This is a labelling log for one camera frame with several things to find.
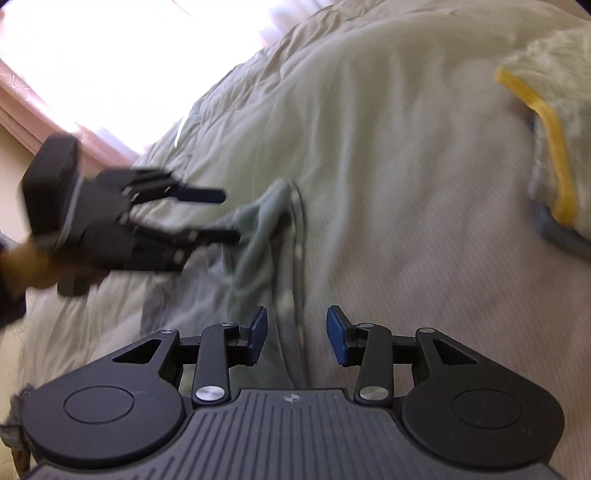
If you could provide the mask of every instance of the wall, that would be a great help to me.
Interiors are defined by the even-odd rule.
[[[17,241],[29,232],[19,183],[32,159],[33,154],[0,127],[0,231]]]

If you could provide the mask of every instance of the human hand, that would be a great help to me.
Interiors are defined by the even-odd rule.
[[[31,238],[0,254],[2,281],[15,298],[27,288],[49,288],[72,274],[84,275],[91,285],[97,285],[108,272],[91,267],[79,252],[72,249],[40,250]]]

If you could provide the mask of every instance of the white comforter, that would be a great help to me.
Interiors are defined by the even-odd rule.
[[[399,335],[433,326],[552,392],[566,413],[553,465],[591,478],[591,265],[535,233],[531,114],[493,80],[510,52],[582,23],[533,0],[324,10],[238,66],[140,160],[222,186],[229,201],[141,215],[171,228],[206,222],[277,177],[294,180],[310,386],[355,378],[325,334],[331,304]],[[87,301],[42,296],[21,381],[42,384],[135,340],[153,281],[113,275]]]

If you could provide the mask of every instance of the yellow trim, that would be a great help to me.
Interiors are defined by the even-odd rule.
[[[508,71],[498,68],[495,73],[495,80],[516,94],[542,119],[548,137],[550,158],[558,183],[556,201],[551,208],[552,216],[559,224],[571,228],[577,218],[579,206],[558,115],[537,93]]]

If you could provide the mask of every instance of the circular cap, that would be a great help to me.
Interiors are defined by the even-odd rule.
[[[367,401],[381,401],[388,398],[388,390],[384,387],[372,385],[359,390],[359,396]]]
[[[100,424],[124,417],[133,406],[133,396],[121,388],[89,387],[70,395],[64,403],[64,410],[73,420]]]
[[[217,401],[223,398],[226,391],[222,387],[217,385],[205,385],[199,388],[195,393],[195,396],[202,401]]]
[[[521,417],[521,404],[509,394],[482,388],[458,395],[453,411],[468,425],[481,429],[501,429]]]
[[[564,427],[554,397],[493,363],[439,365],[406,396],[401,420],[432,454],[491,470],[547,461]]]

